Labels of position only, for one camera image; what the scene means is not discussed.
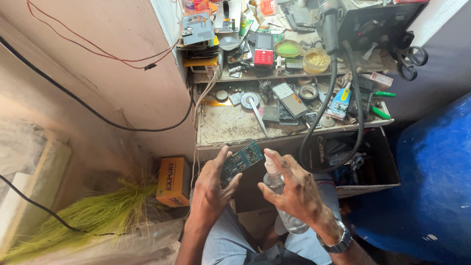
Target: red feature phone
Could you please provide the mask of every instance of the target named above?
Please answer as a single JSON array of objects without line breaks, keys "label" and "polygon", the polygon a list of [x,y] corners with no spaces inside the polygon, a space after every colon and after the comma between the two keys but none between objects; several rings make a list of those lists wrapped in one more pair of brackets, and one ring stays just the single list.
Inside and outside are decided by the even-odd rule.
[{"label": "red feature phone", "polygon": [[255,66],[271,68],[273,66],[273,35],[270,33],[257,33],[255,39],[255,53],[253,56]]}]

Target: circuit board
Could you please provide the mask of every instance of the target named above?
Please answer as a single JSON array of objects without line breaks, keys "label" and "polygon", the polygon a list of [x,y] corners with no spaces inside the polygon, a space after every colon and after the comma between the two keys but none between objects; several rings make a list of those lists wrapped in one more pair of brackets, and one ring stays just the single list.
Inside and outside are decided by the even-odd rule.
[{"label": "circuit board", "polygon": [[263,154],[255,142],[237,151],[222,166],[221,184],[229,184],[238,173],[263,160],[263,158]]}]

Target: man's right hand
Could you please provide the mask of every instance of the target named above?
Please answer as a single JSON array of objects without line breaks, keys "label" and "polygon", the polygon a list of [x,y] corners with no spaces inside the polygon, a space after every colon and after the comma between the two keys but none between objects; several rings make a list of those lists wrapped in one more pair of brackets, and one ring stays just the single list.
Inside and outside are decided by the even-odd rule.
[{"label": "man's right hand", "polygon": [[291,155],[281,157],[278,152],[265,149],[284,177],[284,190],[276,194],[263,183],[258,183],[263,197],[278,209],[300,219],[319,234],[327,245],[340,241],[343,229],[335,222],[332,211],[322,202],[314,177],[304,170]]}]

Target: orange box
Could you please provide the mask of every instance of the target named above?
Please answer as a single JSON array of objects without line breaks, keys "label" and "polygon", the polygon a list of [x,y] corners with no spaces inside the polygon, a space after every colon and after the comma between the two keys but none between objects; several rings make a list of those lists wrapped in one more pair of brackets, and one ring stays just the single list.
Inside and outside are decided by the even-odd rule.
[{"label": "orange box", "polygon": [[183,157],[162,159],[157,200],[170,207],[190,206],[190,175],[190,166]]}]

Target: light blue trousers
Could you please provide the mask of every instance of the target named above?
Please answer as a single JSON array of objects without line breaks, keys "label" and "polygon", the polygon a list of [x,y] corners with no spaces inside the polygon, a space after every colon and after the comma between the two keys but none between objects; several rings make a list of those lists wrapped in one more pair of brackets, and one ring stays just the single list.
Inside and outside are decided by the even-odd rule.
[{"label": "light blue trousers", "polygon": [[[329,179],[327,174],[314,175],[315,179]],[[335,187],[330,184],[317,186],[324,204],[329,207],[333,215],[341,219],[339,201]],[[244,234],[239,228],[237,217],[230,207],[226,207],[219,220],[212,227],[203,250],[203,265],[242,265],[247,251],[255,253]],[[302,257],[314,261],[317,265],[331,264],[329,254],[320,245],[316,232],[311,228],[303,234],[289,234],[286,239],[286,249]]]}]

